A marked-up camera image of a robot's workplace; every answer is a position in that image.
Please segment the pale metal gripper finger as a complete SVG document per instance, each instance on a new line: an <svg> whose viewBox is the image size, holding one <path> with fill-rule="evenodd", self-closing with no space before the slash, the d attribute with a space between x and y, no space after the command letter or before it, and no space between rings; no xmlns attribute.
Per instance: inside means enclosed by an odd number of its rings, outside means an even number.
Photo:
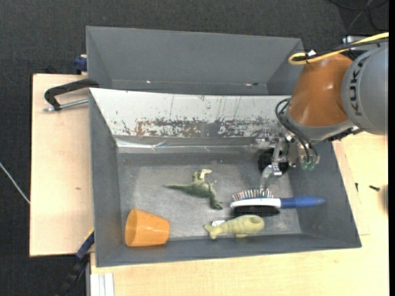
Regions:
<svg viewBox="0 0 395 296"><path fill-rule="evenodd" d="M267 190L273 184L275 179L279 178L281 175L282 172L278 165L267 165L261 174L260 188Z"/></svg>

